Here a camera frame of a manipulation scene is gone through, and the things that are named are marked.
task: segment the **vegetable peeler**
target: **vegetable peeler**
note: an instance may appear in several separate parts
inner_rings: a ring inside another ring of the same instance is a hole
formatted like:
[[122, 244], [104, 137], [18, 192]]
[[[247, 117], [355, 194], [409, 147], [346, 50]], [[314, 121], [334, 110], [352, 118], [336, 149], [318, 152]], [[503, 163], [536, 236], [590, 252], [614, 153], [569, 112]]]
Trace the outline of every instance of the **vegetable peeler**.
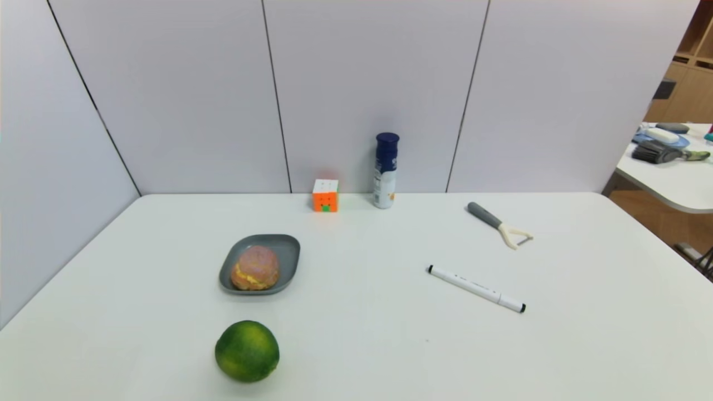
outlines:
[[[468, 212], [487, 223], [490, 227], [500, 231], [500, 235], [503, 236], [505, 244], [514, 250], [517, 250], [520, 245], [528, 242], [529, 240], [534, 239], [532, 234], [526, 233], [522, 230], [518, 230], [514, 227], [510, 227], [509, 225], [503, 223], [499, 218], [495, 217], [490, 212], [485, 210], [483, 206], [480, 206], [475, 202], [470, 202], [468, 204]], [[520, 241], [519, 243], [514, 243], [510, 238], [510, 234], [524, 235], [527, 238]]]

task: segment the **gray plate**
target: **gray plate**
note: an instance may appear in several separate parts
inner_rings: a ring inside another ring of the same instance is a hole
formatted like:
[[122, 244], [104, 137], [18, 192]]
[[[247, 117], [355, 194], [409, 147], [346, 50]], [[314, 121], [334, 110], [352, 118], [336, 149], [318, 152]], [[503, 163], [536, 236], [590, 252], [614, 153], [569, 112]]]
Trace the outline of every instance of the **gray plate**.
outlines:
[[[272, 249], [277, 254], [279, 261], [279, 279], [271, 288], [258, 291], [238, 290], [230, 281], [230, 272], [237, 263], [240, 255], [248, 248], [262, 245]], [[251, 235], [239, 240], [228, 252], [223, 267], [220, 269], [218, 280], [220, 287], [226, 292], [235, 295], [270, 295], [285, 289], [297, 272], [299, 260], [299, 241], [285, 234], [259, 234]]]

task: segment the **peeler handle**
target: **peeler handle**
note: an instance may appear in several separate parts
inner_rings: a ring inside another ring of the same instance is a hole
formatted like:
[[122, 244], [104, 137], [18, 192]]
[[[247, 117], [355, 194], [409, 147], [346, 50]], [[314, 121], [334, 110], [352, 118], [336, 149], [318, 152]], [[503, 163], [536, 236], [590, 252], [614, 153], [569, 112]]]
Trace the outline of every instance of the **peeler handle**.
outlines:
[[468, 204], [468, 211], [471, 212], [471, 214], [475, 217], [486, 222], [490, 227], [495, 228], [496, 230], [498, 229], [498, 227], [500, 227], [500, 224], [503, 224], [503, 222], [500, 221], [499, 218], [495, 217], [490, 212], [483, 209], [483, 206], [480, 206], [475, 202], [470, 202]]

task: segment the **peeler blade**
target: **peeler blade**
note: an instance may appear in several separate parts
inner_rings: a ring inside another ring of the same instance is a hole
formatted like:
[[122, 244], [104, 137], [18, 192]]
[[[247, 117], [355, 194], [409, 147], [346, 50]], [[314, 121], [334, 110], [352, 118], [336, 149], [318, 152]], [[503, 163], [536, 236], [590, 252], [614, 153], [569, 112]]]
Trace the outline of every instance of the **peeler blade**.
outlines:
[[530, 238], [530, 237], [525, 238], [524, 240], [522, 240], [522, 241], [520, 241], [520, 242], [518, 243], [518, 246], [520, 246], [520, 245], [522, 245], [522, 244], [528, 242], [529, 240], [532, 240], [532, 238]]

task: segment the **can label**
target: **can label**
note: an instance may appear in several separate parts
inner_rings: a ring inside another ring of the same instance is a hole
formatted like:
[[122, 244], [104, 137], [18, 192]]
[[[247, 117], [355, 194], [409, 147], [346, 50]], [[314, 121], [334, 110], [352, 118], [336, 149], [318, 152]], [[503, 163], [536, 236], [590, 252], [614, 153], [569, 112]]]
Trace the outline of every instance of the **can label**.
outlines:
[[381, 163], [376, 160], [374, 169], [374, 205], [377, 208], [388, 209], [394, 204], [396, 197], [396, 158]]

